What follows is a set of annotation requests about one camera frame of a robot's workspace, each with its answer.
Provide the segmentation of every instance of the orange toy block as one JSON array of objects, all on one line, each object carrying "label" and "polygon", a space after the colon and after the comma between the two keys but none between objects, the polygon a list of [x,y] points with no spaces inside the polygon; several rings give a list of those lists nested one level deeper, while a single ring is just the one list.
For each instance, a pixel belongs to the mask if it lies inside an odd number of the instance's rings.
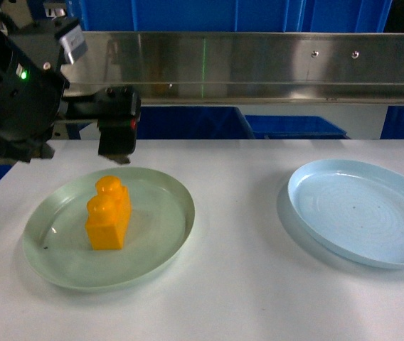
[{"label": "orange toy block", "polygon": [[96,183],[96,196],[87,203],[85,229],[94,250],[122,249],[132,205],[126,186],[113,175]]}]

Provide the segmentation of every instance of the light green plate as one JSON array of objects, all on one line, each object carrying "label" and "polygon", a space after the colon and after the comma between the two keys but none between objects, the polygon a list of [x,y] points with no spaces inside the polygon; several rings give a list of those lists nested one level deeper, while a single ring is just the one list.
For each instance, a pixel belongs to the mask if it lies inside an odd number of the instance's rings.
[{"label": "light green plate", "polygon": [[[85,232],[86,204],[105,175],[128,187],[133,210],[123,249],[94,251]],[[23,250],[31,267],[58,286],[121,288],[172,258],[194,215],[189,191],[167,174],[131,167],[101,170],[64,185],[38,206],[23,232]]]}]

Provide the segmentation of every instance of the light blue plate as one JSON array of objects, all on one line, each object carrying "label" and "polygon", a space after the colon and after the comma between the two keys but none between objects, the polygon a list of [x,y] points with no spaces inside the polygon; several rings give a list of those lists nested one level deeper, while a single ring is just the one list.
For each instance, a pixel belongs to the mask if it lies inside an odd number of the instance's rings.
[{"label": "light blue plate", "polygon": [[294,172],[288,193],[305,229],[327,249],[369,266],[404,267],[404,176],[320,160]]}]

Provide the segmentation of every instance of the table surface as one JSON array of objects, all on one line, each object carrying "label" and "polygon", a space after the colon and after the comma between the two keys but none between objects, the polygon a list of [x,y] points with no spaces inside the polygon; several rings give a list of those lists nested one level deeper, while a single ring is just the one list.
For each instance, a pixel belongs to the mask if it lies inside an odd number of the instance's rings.
[{"label": "table surface", "polygon": [[181,181],[196,220],[164,270],[107,293],[54,286],[23,255],[42,200],[116,167],[97,141],[51,144],[52,160],[18,163],[0,181],[0,340],[404,340],[404,270],[332,254],[282,196],[293,171],[322,158],[404,175],[404,141],[138,141],[132,166]]}]

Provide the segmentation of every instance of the stainless steel rail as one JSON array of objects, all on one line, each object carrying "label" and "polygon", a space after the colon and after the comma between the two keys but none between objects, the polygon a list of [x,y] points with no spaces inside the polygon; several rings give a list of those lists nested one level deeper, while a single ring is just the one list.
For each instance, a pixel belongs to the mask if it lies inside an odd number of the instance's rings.
[{"label": "stainless steel rail", "polygon": [[67,95],[134,85],[144,104],[404,104],[404,34],[87,32]]}]

